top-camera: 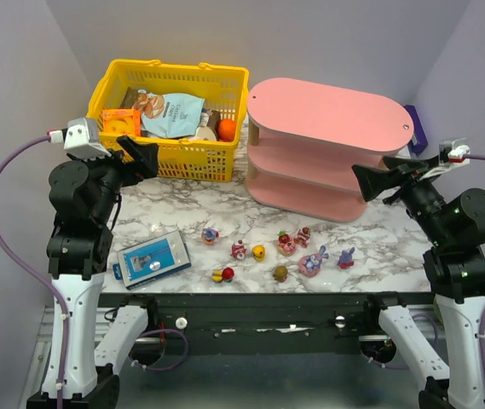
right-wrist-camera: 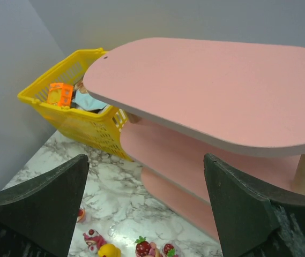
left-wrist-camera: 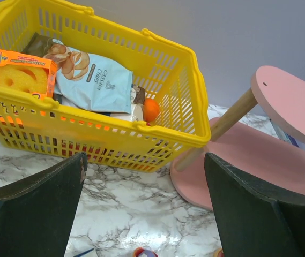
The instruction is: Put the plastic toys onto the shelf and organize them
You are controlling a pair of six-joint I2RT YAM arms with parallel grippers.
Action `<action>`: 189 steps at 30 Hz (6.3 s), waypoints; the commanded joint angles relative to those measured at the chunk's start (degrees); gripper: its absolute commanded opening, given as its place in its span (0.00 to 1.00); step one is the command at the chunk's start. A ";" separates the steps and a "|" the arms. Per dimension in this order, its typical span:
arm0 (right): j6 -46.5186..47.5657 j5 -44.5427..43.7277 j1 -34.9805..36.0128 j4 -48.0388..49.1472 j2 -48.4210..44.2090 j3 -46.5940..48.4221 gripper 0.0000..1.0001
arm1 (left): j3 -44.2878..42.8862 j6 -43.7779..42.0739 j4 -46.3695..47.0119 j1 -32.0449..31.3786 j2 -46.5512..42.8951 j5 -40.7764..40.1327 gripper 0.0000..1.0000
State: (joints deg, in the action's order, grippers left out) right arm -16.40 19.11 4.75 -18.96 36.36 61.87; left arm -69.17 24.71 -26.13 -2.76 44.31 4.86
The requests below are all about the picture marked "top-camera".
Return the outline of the purple bunny cup toy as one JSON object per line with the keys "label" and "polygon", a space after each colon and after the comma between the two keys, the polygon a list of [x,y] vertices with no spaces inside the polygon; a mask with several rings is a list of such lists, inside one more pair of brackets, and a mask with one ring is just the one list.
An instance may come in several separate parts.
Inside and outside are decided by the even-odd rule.
{"label": "purple bunny cup toy", "polygon": [[214,245],[219,238],[219,232],[213,228],[204,228],[201,233],[202,241],[207,245]]}

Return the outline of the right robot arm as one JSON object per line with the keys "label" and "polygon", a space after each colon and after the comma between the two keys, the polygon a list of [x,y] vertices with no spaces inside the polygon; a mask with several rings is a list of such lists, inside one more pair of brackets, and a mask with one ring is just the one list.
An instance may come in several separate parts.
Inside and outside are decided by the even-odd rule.
{"label": "right robot arm", "polygon": [[393,190],[384,204],[403,203],[431,243],[424,271],[441,312],[448,360],[406,306],[382,305],[378,313],[380,328],[417,380],[421,408],[485,408],[485,190],[470,188],[446,202],[433,185],[470,159],[469,153],[423,161],[386,157],[382,170],[352,167],[366,202]]}

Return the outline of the purple bunny donut toy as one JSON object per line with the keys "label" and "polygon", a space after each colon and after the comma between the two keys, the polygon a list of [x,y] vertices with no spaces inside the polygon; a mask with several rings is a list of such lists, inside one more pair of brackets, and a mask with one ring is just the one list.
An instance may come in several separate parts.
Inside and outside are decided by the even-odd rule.
{"label": "purple bunny donut toy", "polygon": [[298,262],[298,271],[308,277],[315,277],[321,270],[322,263],[329,258],[326,247],[322,245],[316,253],[303,256]]}

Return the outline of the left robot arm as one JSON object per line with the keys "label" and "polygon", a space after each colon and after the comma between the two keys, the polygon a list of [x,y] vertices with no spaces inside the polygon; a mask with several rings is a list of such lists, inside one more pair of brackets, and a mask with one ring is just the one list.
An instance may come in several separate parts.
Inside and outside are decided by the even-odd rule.
{"label": "left robot arm", "polygon": [[75,157],[49,175],[54,230],[46,254],[55,294],[49,365],[28,408],[114,408],[119,373],[138,336],[153,319],[152,301],[135,297],[118,309],[106,336],[95,340],[96,315],[113,242],[108,225],[122,187],[158,174],[156,144],[118,138],[118,151]]}

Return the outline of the small purple bunny toy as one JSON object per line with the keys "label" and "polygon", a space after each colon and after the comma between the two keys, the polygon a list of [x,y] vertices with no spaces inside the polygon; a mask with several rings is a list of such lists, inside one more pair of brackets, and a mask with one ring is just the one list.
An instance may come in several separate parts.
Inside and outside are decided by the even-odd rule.
{"label": "small purple bunny toy", "polygon": [[348,250],[342,250],[339,256],[337,265],[341,269],[351,268],[354,265],[353,254],[355,252],[355,247],[351,247]]}

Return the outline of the pink strawberry bear toy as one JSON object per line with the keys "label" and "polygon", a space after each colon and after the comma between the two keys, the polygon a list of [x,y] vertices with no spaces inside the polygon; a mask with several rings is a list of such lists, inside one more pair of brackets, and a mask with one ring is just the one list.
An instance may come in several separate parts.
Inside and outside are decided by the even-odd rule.
{"label": "pink strawberry bear toy", "polygon": [[310,239],[310,229],[308,227],[300,228],[295,235],[294,242],[302,246],[303,248],[307,248],[309,245]]}

